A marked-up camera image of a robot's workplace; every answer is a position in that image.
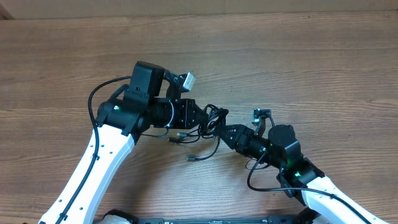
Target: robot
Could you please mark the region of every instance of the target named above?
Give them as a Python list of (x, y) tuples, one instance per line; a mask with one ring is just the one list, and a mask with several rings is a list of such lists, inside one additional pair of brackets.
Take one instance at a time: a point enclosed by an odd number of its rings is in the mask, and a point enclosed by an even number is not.
[[(95, 118), (91, 107), (95, 92), (109, 83), (127, 79), (131, 79), (130, 84), (122, 85), (103, 102)], [(166, 97), (159, 98), (163, 80), (170, 85)], [(275, 125), (271, 110), (252, 110), (252, 124), (257, 126), (253, 130), (242, 124), (226, 124), (227, 109), (207, 105), (202, 110), (194, 99), (181, 99), (181, 94), (190, 91), (195, 80), (191, 72), (177, 75), (158, 65), (137, 62), (131, 76), (115, 78), (97, 86), (88, 100), (93, 134), (86, 151), (64, 190), (39, 224), (92, 224), (113, 175), (151, 125), (167, 130), (163, 136), (152, 136), (156, 138), (166, 137), (169, 129), (197, 127), (189, 133), (178, 133), (179, 138), (169, 138), (169, 141), (177, 144), (194, 143), (200, 138), (218, 139), (211, 155), (188, 158), (188, 161), (208, 159), (217, 151), (220, 141), (224, 141), (237, 153), (256, 160), (247, 179), (250, 189), (260, 192), (284, 191), (286, 196), (296, 198), (307, 207), (298, 215), (204, 220), (141, 219), (126, 212), (111, 210), (97, 223), (386, 223), (351, 200), (324, 172), (304, 157), (293, 127)], [(118, 96), (121, 93), (123, 98), (120, 100)], [(268, 138), (262, 137), (266, 119), (270, 119), (272, 124)], [(276, 179), (280, 188), (259, 189), (250, 184), (251, 175), (258, 164), (267, 164), (266, 167), (273, 166), (279, 170)]]

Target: wooden table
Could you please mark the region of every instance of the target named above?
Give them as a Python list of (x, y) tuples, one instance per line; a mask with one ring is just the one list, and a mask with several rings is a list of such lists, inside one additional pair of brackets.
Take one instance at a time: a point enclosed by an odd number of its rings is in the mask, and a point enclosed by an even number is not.
[[(0, 21), (1, 223), (37, 223), (54, 203), (91, 135), (90, 91), (138, 60), (193, 70), (183, 97), (229, 109), (228, 123), (250, 126), (252, 108), (272, 109), (342, 191), (398, 222), (398, 12), (386, 11)], [(94, 108), (119, 85), (100, 90)], [(164, 218), (303, 209), (282, 192), (249, 190), (247, 158), (224, 143), (211, 159), (185, 161), (214, 146), (141, 137), (97, 217), (112, 208)], [(253, 185), (277, 187), (276, 174), (258, 171)]]

